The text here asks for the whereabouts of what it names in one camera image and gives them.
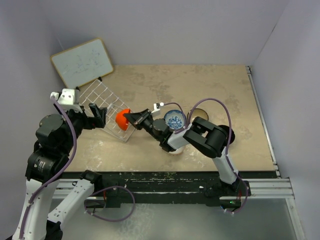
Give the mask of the orange plastic bowl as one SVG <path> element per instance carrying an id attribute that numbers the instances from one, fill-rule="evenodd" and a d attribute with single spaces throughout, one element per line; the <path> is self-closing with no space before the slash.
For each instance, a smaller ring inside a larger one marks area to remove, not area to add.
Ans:
<path id="1" fill-rule="evenodd" d="M 128 129 L 129 121 L 126 119 L 125 114 L 130 113 L 131 110 L 129 108 L 126 108 L 116 114 L 115 122 L 122 131 L 126 131 Z"/>

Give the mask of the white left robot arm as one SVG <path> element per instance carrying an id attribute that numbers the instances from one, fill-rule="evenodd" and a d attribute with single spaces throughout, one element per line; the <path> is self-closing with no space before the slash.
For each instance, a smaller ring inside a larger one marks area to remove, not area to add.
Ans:
<path id="1" fill-rule="evenodd" d="M 60 240 L 63 229 L 86 198 L 103 191 L 100 173 L 84 171 L 71 192 L 53 210 L 50 209 L 54 192 L 65 169 L 77 151 L 77 138 L 83 130 L 104 128 L 107 108 L 89 104 L 92 116 L 84 107 L 66 110 L 55 103 L 57 114 L 45 116 L 35 135 L 33 153 L 27 161 L 26 193 L 21 217 L 11 240 Z"/>

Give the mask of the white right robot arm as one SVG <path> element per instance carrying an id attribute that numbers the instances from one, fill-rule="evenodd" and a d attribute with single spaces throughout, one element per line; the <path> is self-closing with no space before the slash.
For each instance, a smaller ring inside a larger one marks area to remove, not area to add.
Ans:
<path id="1" fill-rule="evenodd" d="M 153 119 L 149 109 L 136 113 L 124 113 L 126 121 L 137 130 L 145 130 L 167 153 L 177 152 L 192 145 L 204 156 L 212 159 L 222 182 L 222 190 L 228 196 L 235 195 L 242 187 L 242 194 L 249 195 L 249 187 L 239 175 L 229 156 L 232 129 L 224 129 L 201 117 L 196 117 L 187 128 L 175 133 L 163 118 Z"/>

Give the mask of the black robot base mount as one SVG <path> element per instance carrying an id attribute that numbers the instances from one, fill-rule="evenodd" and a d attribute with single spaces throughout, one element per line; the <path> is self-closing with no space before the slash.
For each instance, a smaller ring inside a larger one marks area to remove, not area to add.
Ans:
<path id="1" fill-rule="evenodd" d="M 251 196 L 250 184 L 223 183 L 216 171 L 104 171 L 99 190 L 88 198 L 91 208 L 122 204 L 200 204 L 238 209 Z"/>

